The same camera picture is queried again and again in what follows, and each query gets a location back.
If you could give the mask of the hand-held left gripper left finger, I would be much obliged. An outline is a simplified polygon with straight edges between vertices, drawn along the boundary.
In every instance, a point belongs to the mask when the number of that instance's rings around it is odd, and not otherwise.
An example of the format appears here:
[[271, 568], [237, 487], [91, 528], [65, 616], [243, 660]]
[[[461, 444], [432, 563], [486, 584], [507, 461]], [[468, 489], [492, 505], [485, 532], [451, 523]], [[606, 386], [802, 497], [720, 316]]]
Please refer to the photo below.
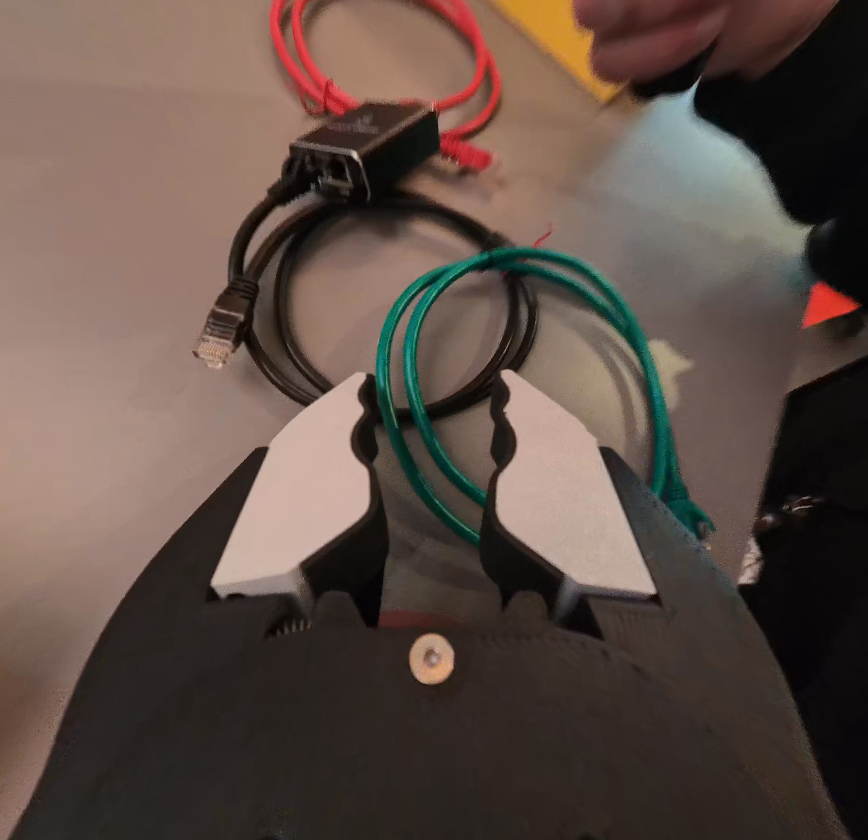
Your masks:
[[356, 373], [276, 434], [211, 578], [230, 596], [365, 593], [388, 556], [376, 385]]

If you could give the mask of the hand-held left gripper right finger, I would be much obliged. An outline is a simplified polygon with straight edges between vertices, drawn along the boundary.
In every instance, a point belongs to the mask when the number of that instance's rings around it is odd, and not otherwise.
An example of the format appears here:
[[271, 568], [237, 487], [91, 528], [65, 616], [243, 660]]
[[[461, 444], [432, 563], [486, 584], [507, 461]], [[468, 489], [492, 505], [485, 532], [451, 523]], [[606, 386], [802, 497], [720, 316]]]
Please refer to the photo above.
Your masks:
[[657, 589], [585, 425], [511, 370], [491, 394], [494, 426], [479, 557], [504, 606], [586, 597], [650, 600]]

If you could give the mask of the yellow plastic bin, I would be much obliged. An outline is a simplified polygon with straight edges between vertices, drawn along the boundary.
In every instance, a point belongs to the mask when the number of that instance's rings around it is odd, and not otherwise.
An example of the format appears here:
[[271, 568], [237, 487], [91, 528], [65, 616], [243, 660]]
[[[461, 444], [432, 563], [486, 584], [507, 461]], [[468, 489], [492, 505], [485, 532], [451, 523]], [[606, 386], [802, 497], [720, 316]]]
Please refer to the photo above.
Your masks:
[[487, 0], [544, 53], [603, 105], [617, 99], [623, 87], [599, 79], [592, 70], [592, 35], [576, 25], [573, 0]]

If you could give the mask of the black ethernet splitter box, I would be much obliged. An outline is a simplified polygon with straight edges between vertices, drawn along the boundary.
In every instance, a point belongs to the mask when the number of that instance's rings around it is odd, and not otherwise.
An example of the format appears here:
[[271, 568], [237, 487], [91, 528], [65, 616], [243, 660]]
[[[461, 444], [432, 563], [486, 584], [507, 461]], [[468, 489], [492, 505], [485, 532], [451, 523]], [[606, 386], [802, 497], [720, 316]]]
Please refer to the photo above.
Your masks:
[[332, 115], [289, 147], [283, 173], [326, 196], [368, 202], [439, 155], [436, 112], [421, 103], [367, 102]]

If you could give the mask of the person's right forearm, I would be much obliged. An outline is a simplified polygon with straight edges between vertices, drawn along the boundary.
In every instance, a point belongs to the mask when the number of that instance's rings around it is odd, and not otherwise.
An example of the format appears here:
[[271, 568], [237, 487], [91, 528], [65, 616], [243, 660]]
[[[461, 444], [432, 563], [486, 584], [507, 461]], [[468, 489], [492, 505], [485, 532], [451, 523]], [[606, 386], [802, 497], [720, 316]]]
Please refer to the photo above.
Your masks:
[[840, 0], [761, 78], [701, 81], [693, 103], [761, 161], [792, 218], [866, 215], [867, 0]]

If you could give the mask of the person's right hand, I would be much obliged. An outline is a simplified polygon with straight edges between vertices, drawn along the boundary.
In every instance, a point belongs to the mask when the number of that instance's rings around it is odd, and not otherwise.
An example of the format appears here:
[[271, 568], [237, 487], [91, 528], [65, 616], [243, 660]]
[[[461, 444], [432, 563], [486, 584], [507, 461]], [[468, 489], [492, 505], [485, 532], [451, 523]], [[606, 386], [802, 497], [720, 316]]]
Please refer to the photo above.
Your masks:
[[755, 79], [783, 62], [840, 0], [573, 0], [603, 80], [658, 79], [710, 46], [707, 75]]

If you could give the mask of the orange floor marker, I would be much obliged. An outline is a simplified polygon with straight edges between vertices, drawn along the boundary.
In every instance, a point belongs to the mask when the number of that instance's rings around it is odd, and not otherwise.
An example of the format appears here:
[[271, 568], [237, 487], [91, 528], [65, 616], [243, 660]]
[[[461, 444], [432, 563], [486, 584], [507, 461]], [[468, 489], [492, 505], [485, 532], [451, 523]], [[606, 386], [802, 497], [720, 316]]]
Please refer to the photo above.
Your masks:
[[857, 301], [818, 281], [811, 286], [801, 328], [805, 330], [854, 313], [858, 315], [862, 309]]

